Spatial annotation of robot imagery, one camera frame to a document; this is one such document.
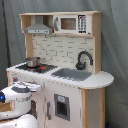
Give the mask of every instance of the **door handle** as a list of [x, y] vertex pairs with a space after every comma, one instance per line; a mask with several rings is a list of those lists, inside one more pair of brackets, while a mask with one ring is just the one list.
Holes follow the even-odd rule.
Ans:
[[49, 114], [49, 108], [50, 108], [50, 102], [47, 103], [47, 117], [48, 117], [48, 120], [51, 120], [51, 115]]
[[58, 31], [57, 22], [58, 22], [58, 17], [56, 17], [54, 20], [54, 28], [56, 31]]

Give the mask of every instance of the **knob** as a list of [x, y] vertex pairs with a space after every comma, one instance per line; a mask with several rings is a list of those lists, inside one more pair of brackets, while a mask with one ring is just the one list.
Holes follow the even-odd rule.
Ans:
[[17, 77], [13, 77], [13, 82], [17, 82], [18, 78]]
[[28, 82], [28, 83], [30, 83], [30, 84], [36, 84], [36, 82], [35, 82], [35, 81], [32, 81], [32, 82]]

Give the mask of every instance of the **microwave window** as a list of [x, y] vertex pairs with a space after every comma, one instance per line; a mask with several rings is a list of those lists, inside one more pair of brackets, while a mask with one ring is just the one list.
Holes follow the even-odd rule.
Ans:
[[75, 18], [61, 18], [61, 29], [76, 30], [76, 19]]

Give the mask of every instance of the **wooden play kitchen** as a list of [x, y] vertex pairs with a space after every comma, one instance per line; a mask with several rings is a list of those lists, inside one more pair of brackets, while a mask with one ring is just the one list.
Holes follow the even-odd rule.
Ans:
[[33, 94], [40, 128], [104, 128], [105, 87], [114, 78], [101, 71], [101, 12], [20, 17], [26, 58], [40, 57], [41, 64], [55, 66], [43, 74], [17, 66], [7, 69], [9, 85], [14, 78], [42, 85], [41, 94]]

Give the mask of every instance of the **gray curtain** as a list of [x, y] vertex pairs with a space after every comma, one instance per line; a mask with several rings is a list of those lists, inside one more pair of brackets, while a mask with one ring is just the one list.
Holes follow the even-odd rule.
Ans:
[[106, 88], [106, 121], [128, 127], [128, 0], [4, 0], [11, 64], [25, 59], [20, 13], [103, 11], [102, 70], [115, 77]]
[[4, 7], [0, 1], [0, 90], [7, 87], [6, 68], [8, 67]]

